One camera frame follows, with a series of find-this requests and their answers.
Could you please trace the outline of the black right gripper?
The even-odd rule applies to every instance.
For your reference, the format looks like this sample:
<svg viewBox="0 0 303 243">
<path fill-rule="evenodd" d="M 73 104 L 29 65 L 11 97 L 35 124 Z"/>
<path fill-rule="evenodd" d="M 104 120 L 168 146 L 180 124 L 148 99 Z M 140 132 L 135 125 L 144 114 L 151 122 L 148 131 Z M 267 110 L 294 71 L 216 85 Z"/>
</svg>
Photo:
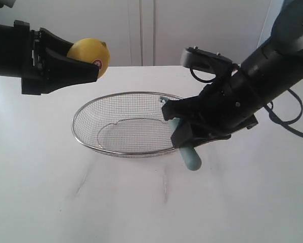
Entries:
<svg viewBox="0 0 303 243">
<path fill-rule="evenodd" d="M 194 97 L 165 100 L 161 109 L 164 120 L 189 121 L 178 122 L 171 136 L 174 147 L 226 140 L 234 132 L 257 125 L 254 113 L 258 99 L 243 71 L 235 68 L 210 71 L 213 78 L 198 77 L 198 69 L 190 72 L 205 83 L 202 91 Z"/>
</svg>

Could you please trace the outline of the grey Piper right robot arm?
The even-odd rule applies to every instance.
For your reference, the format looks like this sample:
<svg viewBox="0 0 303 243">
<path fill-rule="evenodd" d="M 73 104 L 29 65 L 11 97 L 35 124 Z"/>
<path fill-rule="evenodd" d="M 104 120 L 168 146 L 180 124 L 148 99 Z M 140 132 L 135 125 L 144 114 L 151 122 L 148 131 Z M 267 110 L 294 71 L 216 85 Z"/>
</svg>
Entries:
<svg viewBox="0 0 303 243">
<path fill-rule="evenodd" d="M 215 53 L 189 47 L 183 67 L 214 74 L 194 97 L 167 101 L 165 120 L 179 118 L 171 136 L 175 148 L 226 140 L 234 132 L 257 125 L 255 113 L 264 108 L 270 119 L 291 133 L 303 133 L 282 121 L 272 101 L 303 80 L 303 1 L 293 1 L 276 18 L 270 37 L 241 64 Z"/>
</svg>

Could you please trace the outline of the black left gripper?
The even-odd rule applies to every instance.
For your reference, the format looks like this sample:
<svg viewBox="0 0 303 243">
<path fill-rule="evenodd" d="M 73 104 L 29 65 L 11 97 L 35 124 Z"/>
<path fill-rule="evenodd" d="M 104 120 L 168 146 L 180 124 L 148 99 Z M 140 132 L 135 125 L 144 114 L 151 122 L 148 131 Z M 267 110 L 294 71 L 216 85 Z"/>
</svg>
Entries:
<svg viewBox="0 0 303 243">
<path fill-rule="evenodd" d="M 0 76 L 20 78 L 21 93 L 26 95 L 49 94 L 97 81 L 98 66 L 62 56 L 67 55 L 73 43 L 43 27 L 39 31 L 40 43 L 47 48 L 43 76 L 34 65 L 33 31 L 29 23 L 16 20 L 13 26 L 0 24 Z"/>
</svg>

